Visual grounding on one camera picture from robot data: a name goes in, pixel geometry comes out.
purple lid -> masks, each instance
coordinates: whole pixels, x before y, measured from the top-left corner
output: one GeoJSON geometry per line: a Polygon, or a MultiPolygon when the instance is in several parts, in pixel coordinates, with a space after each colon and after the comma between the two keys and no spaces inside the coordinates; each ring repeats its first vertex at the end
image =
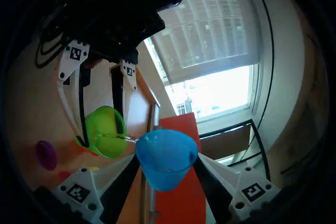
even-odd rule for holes
{"type": "Polygon", "coordinates": [[[47,141],[39,141],[35,146],[36,157],[40,165],[48,171],[57,166],[57,155],[53,146],[47,141]]]}

green bowl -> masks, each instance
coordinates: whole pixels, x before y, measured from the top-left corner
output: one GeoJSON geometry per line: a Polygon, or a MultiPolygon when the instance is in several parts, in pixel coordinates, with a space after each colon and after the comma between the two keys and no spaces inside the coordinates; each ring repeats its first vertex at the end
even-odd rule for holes
{"type": "Polygon", "coordinates": [[[124,153],[127,141],[117,135],[126,136],[127,131],[123,118],[117,110],[102,106],[89,114],[85,122],[90,146],[83,147],[75,137],[82,148],[106,158],[118,158],[124,153]]]}

window blind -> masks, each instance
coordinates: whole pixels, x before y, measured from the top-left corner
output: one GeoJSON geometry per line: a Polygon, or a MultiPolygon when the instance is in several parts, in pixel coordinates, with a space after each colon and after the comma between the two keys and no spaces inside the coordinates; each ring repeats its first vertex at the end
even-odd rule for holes
{"type": "Polygon", "coordinates": [[[159,14],[166,29],[152,41],[169,84],[259,63],[251,0],[183,0],[159,14]]]}

blue plastic cup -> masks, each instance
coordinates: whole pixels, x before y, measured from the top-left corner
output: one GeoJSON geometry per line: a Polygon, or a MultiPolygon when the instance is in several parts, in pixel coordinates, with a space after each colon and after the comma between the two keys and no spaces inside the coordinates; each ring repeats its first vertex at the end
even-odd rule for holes
{"type": "Polygon", "coordinates": [[[195,141],[174,130],[148,132],[139,138],[135,146],[148,183],[163,192],[180,184],[198,155],[195,141]]]}

orange board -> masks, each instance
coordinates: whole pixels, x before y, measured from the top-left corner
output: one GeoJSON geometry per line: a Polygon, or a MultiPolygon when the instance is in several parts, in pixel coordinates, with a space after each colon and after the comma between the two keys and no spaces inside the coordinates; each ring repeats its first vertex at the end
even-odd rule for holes
{"type": "MultiPolygon", "coordinates": [[[[159,125],[190,136],[201,152],[193,113],[161,119],[159,125]]],[[[155,218],[155,224],[205,224],[205,195],[193,167],[176,189],[155,192],[155,211],[161,213],[160,217],[155,218]]]]}

